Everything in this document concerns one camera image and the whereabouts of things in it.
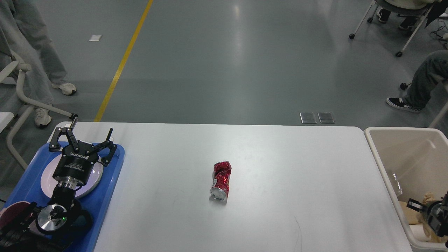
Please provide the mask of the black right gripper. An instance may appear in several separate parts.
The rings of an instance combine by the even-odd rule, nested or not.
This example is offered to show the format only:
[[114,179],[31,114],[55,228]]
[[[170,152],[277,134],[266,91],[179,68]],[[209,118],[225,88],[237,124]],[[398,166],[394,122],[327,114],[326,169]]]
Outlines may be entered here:
[[408,199],[406,207],[421,214],[427,214],[427,223],[438,237],[447,236],[448,195],[440,200],[418,201]]

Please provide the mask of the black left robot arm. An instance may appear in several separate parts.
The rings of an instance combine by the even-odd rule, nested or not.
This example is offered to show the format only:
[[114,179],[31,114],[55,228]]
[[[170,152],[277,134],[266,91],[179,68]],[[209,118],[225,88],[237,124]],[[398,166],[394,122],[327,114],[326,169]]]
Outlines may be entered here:
[[56,127],[1,210],[2,252],[92,252],[124,161],[113,129],[103,142]]

